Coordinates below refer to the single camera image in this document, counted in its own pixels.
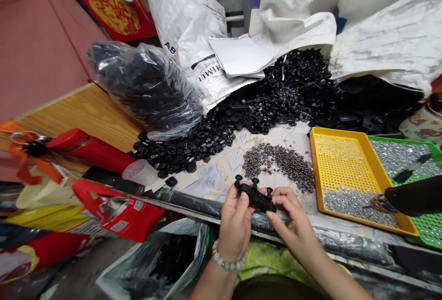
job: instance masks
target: yellow plastic tray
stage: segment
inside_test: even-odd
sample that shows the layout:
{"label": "yellow plastic tray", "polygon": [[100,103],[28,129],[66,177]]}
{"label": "yellow plastic tray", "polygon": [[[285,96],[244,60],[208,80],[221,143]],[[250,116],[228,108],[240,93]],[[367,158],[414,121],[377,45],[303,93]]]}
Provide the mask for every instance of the yellow plastic tray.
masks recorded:
{"label": "yellow plastic tray", "polygon": [[401,213],[395,215],[395,228],[326,209],[324,187],[337,190],[343,186],[377,193],[393,187],[365,133],[313,127],[310,142],[319,211],[389,232],[419,236],[411,219]]}

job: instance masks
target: left hand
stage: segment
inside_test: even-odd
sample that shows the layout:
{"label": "left hand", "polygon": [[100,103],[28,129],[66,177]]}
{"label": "left hand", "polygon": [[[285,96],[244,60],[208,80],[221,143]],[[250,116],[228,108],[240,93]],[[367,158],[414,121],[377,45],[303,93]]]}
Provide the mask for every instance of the left hand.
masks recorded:
{"label": "left hand", "polygon": [[[266,194],[265,188],[259,189]],[[249,207],[249,197],[232,185],[222,207],[218,252],[225,262],[234,263],[243,257],[249,246],[252,214],[255,208]]]}

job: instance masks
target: red bag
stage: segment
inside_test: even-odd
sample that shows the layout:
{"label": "red bag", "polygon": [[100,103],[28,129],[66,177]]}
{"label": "red bag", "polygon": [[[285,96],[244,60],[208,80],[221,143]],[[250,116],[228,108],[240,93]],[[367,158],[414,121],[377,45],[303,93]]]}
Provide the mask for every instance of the red bag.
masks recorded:
{"label": "red bag", "polygon": [[51,232],[15,249],[0,252],[0,284],[71,258],[99,239],[90,235]]}
{"label": "red bag", "polygon": [[89,180],[77,180],[72,188],[85,209],[101,221],[102,228],[136,242],[144,242],[164,214],[156,206]]}

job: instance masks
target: right hand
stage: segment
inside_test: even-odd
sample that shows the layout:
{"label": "right hand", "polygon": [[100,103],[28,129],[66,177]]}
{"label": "right hand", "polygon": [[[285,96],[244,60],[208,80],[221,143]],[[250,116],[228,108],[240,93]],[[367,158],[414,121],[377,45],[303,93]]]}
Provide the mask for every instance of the right hand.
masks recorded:
{"label": "right hand", "polygon": [[298,260],[312,258],[323,252],[310,220],[290,187],[277,187],[272,197],[275,205],[281,205],[288,212],[291,222],[285,226],[275,213],[266,214],[273,228],[286,244],[290,253]]}

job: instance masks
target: green plastic tray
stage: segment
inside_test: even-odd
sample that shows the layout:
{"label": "green plastic tray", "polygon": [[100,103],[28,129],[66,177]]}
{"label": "green plastic tray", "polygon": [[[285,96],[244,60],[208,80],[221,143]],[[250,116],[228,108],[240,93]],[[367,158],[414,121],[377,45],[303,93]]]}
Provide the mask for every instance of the green plastic tray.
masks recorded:
{"label": "green plastic tray", "polygon": [[[396,144],[410,144],[410,145],[427,145],[432,153],[432,158],[434,163],[442,169],[442,151],[440,151],[436,145],[423,141],[413,141],[413,140],[401,140],[392,138],[383,138],[368,136],[370,141],[386,141]],[[418,180],[426,179],[427,176],[419,173],[419,170],[415,171],[412,176],[405,182],[405,184],[412,183]],[[394,186],[400,184],[396,183],[393,179],[391,180]],[[430,247],[435,247],[437,249],[442,249],[442,214],[433,215],[423,215],[420,217],[412,217],[414,225],[419,231],[420,237],[405,236],[410,242],[416,244],[425,244]]]}

